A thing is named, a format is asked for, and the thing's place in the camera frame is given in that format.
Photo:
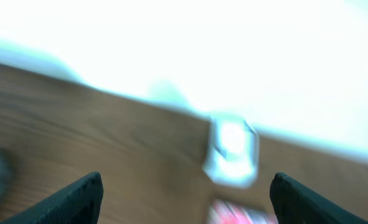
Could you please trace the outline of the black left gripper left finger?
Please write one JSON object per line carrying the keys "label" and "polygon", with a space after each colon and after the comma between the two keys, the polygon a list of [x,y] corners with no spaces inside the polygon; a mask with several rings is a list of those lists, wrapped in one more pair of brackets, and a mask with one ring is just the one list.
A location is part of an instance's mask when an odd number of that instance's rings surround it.
{"label": "black left gripper left finger", "polygon": [[103,199],[99,172],[91,172],[2,224],[97,224]]}

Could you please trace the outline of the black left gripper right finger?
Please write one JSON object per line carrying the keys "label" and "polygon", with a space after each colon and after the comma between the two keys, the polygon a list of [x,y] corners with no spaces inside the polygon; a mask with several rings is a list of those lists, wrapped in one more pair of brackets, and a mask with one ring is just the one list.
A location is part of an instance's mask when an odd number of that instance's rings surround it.
{"label": "black left gripper right finger", "polygon": [[271,182],[270,200],[279,223],[367,223],[283,172]]}

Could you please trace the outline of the purple pink tissue pack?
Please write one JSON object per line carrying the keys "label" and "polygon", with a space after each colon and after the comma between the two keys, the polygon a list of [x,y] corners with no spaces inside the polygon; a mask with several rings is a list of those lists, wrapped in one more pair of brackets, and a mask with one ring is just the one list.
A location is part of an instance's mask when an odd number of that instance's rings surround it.
{"label": "purple pink tissue pack", "polygon": [[227,200],[211,202],[206,224],[277,224],[275,215],[263,210],[245,207]]}

